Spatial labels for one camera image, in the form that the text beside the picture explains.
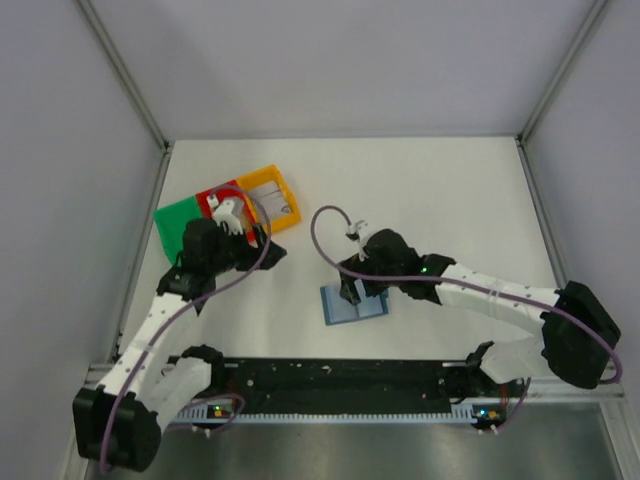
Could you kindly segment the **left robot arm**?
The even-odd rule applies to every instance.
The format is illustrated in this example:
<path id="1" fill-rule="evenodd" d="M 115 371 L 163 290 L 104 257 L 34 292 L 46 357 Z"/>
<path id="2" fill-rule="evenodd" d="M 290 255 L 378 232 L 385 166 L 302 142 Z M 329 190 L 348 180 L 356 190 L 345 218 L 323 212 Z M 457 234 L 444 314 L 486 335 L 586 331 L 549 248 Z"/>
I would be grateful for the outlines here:
<path id="1" fill-rule="evenodd" d="M 184 352 L 168 374 L 171 351 L 199 317 L 206 301 L 236 286 L 217 286 L 219 276 L 273 268 L 286 255 L 271 239 L 269 225 L 255 223 L 254 238 L 235 233 L 230 221 L 191 220 L 183 248 L 161 277 L 151 307 L 134 338 L 94 387 L 81 388 L 72 402 L 77 451 L 102 471 L 142 472 L 154 460 L 168 425 L 202 393 L 216 396 L 227 374 L 216 366 L 219 352 L 198 347 Z"/>

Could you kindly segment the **blue leather card holder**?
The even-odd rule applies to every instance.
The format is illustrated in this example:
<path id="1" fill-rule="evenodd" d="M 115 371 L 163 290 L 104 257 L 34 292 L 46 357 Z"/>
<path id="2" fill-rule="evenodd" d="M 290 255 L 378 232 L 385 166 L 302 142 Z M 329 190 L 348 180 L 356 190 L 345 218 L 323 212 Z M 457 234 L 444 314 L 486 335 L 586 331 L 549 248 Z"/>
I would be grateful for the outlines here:
<path id="1" fill-rule="evenodd" d="M 389 314 L 387 291 L 383 291 L 375 297 L 370 297 L 366 295 L 361 280 L 357 280 L 355 286 L 361 298 L 361 302 L 358 305 L 352 305 L 343 299 L 339 295 L 339 286 L 337 284 L 325 285 L 320 288 L 326 326 L 353 323 Z"/>

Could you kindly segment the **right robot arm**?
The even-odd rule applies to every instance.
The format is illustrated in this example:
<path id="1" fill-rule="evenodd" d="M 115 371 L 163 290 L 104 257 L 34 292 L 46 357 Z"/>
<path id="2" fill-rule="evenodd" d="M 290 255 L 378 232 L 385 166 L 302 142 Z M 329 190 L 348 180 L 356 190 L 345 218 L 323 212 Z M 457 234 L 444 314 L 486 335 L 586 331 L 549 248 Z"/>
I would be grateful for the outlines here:
<path id="1" fill-rule="evenodd" d="M 467 360 L 469 388 L 492 394 L 517 378 L 554 374 L 581 389 L 596 388 L 621 331 L 589 287 L 535 288 L 502 281 L 439 254 L 419 254 L 391 229 L 361 222 L 346 236 L 358 251 L 340 263 L 340 295 L 352 305 L 397 288 L 414 300 L 461 308 L 526 332 L 489 340 Z"/>

